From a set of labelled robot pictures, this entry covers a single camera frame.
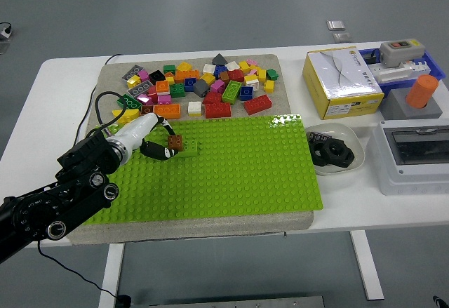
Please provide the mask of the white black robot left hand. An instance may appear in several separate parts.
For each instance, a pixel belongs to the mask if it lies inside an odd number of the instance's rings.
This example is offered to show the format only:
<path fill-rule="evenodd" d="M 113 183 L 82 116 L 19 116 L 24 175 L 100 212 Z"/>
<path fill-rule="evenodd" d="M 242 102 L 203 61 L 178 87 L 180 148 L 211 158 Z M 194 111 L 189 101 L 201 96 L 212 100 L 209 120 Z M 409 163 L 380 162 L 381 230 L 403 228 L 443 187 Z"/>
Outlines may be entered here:
<path fill-rule="evenodd" d="M 160 161 L 174 157 L 179 152 L 176 149 L 169 149 L 154 142 L 145 141 L 145 137 L 158 124 L 161 124 L 170 135 L 175 135 L 173 128 L 165 118 L 155 113 L 148 113 L 127 123 L 115 135 L 107 138 L 119 157 L 121 166 L 129 161 L 133 151 L 137 148 L 144 156 Z"/>

